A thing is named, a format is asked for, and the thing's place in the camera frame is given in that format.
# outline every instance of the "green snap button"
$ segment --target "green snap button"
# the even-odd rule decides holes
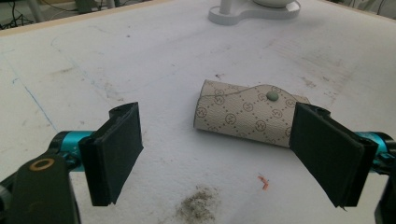
[[[279,98],[279,95],[276,91],[268,91],[266,96],[267,99],[270,101],[277,101],[277,99]]]

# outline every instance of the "white lamp base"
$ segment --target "white lamp base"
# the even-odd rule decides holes
[[[220,25],[236,25],[238,22],[249,18],[289,20],[298,16],[301,9],[297,1],[287,4],[285,7],[264,7],[251,0],[234,1],[230,13],[220,13],[219,7],[209,10],[209,20]]]

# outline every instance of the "beige leather case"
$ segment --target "beige leather case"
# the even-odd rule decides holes
[[[305,97],[271,85],[249,88],[206,80],[194,127],[289,147],[296,102],[309,104]]]

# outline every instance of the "white tabletop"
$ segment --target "white tabletop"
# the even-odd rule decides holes
[[[83,223],[201,223],[179,212],[200,189],[213,223],[374,223],[386,176],[369,174],[346,212],[291,150],[192,127],[212,79],[272,84],[350,130],[396,137],[395,22],[300,3],[290,21],[220,26],[207,19],[219,1],[170,0],[0,32],[0,179],[57,132],[97,130],[109,109],[139,102],[145,148],[117,204],[92,207],[84,174],[71,174]]]

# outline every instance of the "white stand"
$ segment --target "white stand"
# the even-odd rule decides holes
[[[251,0],[221,0],[219,7],[209,10],[209,20],[220,25],[236,25],[248,18],[288,20],[298,16],[301,6],[295,1],[285,7],[264,7]]]

